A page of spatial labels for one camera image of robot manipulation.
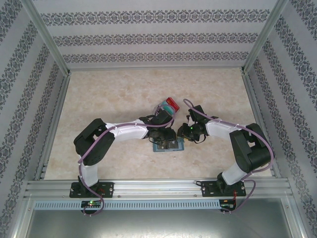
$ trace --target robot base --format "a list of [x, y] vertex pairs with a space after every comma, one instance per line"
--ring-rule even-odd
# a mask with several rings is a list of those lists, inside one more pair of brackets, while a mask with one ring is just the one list
[[[69, 197], [70, 198], [88, 198], [88, 197], [96, 197], [92, 194], [88, 189], [82, 184], [81, 180], [78, 178], [78, 182], [73, 182], [71, 184]], [[91, 186], [94, 192], [101, 195], [103, 198], [112, 198], [114, 183], [112, 182], [98, 182], [95, 185]]]
[[239, 181], [233, 185], [228, 185], [223, 192], [220, 191], [217, 182], [213, 181], [197, 181], [196, 185], [200, 186], [202, 189], [203, 197], [244, 197], [246, 196], [246, 190], [244, 183]]

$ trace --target enclosure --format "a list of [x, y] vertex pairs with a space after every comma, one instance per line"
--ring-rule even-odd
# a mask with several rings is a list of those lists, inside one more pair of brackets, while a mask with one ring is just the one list
[[[316, 237], [316, 0], [0, 1], [0, 237]], [[239, 125], [256, 122], [271, 169], [236, 213], [205, 197], [235, 155], [208, 136], [184, 151], [115, 143], [98, 163], [112, 182], [101, 214], [70, 198], [75, 137], [172, 97]], [[246, 195], [253, 183], [245, 181]], [[237, 197], [238, 205], [244, 197]]]

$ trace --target beige tabletop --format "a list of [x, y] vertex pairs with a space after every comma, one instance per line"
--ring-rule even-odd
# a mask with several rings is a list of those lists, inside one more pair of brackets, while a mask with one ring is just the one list
[[[45, 179], [77, 179], [74, 138], [94, 119], [120, 123], [150, 115], [172, 97], [180, 106], [172, 128], [186, 122], [183, 98], [205, 113], [239, 124], [255, 122], [238, 68], [151, 69], [72, 73]], [[185, 150], [153, 152], [147, 140], [114, 143], [99, 163], [100, 179], [214, 178], [234, 163], [230, 141], [208, 136]], [[257, 176], [271, 176], [270, 170]]]

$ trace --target robotic arm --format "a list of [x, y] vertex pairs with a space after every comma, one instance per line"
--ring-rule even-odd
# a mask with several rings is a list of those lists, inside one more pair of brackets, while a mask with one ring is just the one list
[[[200, 105], [193, 109], [205, 114]], [[205, 138], [211, 135], [231, 141], [235, 163], [217, 177], [217, 186], [221, 192], [239, 182], [251, 171], [270, 162], [271, 155], [267, 146], [255, 135], [236, 126], [211, 121], [192, 109], [188, 111], [190, 114], [188, 119], [191, 119], [191, 122], [184, 123], [179, 128], [177, 136], [196, 143], [201, 135]], [[265, 138], [259, 125], [253, 123], [246, 128]]]
[[114, 127], [114, 129], [100, 138], [99, 142], [95, 144], [83, 160], [83, 164], [80, 164], [81, 177], [79, 180], [84, 180], [88, 187], [98, 183], [98, 163], [114, 142], [145, 138], [153, 138], [158, 143], [175, 140], [176, 133], [173, 129], [165, 126], [159, 127], [159, 125], [166, 124], [171, 120], [172, 116], [165, 110], [160, 110], [156, 116], [150, 115], [126, 123], [113, 124], [104, 123], [101, 119], [93, 120], [74, 140], [76, 152], [80, 157], [83, 157], [91, 148], [95, 138], [98, 138], [111, 127]]

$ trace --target wire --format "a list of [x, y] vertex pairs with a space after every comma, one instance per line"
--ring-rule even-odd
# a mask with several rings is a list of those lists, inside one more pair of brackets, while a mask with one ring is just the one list
[[234, 206], [237, 204], [237, 192], [236, 192], [236, 190], [233, 190], [233, 201], [234, 201], [234, 204], [233, 204], [233, 206]]
[[205, 140], [206, 140], [206, 135], [204, 135], [203, 141], [201, 141], [201, 142], [196, 142], [196, 140], [194, 140], [194, 142], [195, 142], [195, 144], [200, 144], [200, 143], [203, 143]]
[[256, 189], [256, 184], [257, 184], [256, 181], [253, 180], [253, 179], [247, 179], [247, 180], [244, 180], [244, 182], [253, 182], [252, 190], [250, 191], [250, 193], [248, 194], [248, 196], [244, 199], [244, 201], [243, 201], [236, 209], [234, 209], [233, 211], [230, 211], [229, 209], [226, 209], [226, 208], [221, 208], [221, 209], [223, 209], [223, 210], [226, 210], [226, 213], [230, 213], [230, 214], [231, 214], [231, 213], [237, 212], [238, 210], [241, 209], [241, 207], [243, 207], [243, 206], [246, 204], [246, 202], [248, 201], [248, 199], [252, 196], [254, 190]]
[[91, 192], [93, 195], [97, 196], [98, 198], [100, 198], [100, 201], [102, 202], [102, 207], [100, 210], [96, 211], [95, 213], [93, 214], [87, 214], [85, 212], [86, 208], [87, 207], [84, 207], [84, 210], [83, 210], [83, 213], [84, 213], [84, 216], [95, 216], [99, 213], [101, 213], [105, 207], [105, 200], [103, 199], [102, 195], [99, 195], [98, 193], [94, 192], [92, 189], [90, 189], [88, 187], [88, 185], [85, 183], [85, 180], [83, 178], [83, 174], [82, 174], [82, 171], [81, 171], [81, 167], [83, 165], [83, 162], [84, 162], [84, 159], [89, 155], [89, 153], [92, 151], [92, 149], [95, 147], [95, 145], [101, 140], [101, 138], [106, 135], [109, 131], [113, 130], [113, 129], [116, 129], [118, 127], [122, 127], [122, 126], [128, 126], [128, 125], [133, 125], [133, 126], [145, 126], [145, 127], [164, 127], [164, 126], [167, 126], [169, 125], [170, 123], [174, 122], [175, 118], [176, 118], [176, 111], [174, 109], [173, 106], [169, 105], [169, 104], [164, 104], [164, 105], [159, 105], [158, 108], [157, 108], [157, 111], [159, 110], [159, 108], [162, 108], [162, 107], [171, 107], [172, 110], [173, 110], [173, 115], [172, 115], [172, 119], [165, 123], [165, 124], [162, 124], [162, 125], [149, 125], [149, 124], [141, 124], [141, 123], [123, 123], [123, 124], [119, 124], [119, 125], [116, 125], [116, 126], [112, 126], [110, 128], [108, 128], [107, 130], [105, 130], [100, 136], [98, 136], [98, 138], [95, 140], [95, 142], [89, 147], [89, 149], [86, 151], [86, 153], [80, 158], [80, 160], [78, 160], [78, 170], [79, 170], [79, 178], [81, 180], [81, 182], [83, 183], [83, 185], [85, 186], [85, 188], [87, 188], [87, 190], [89, 192]]
[[155, 144], [155, 145], [163, 145], [163, 143], [158, 144], [158, 143], [156, 143], [156, 142], [154, 142], [154, 141], [151, 141], [150, 138], [149, 138], [149, 142], [151, 142], [151, 143], [153, 143], [153, 144]]

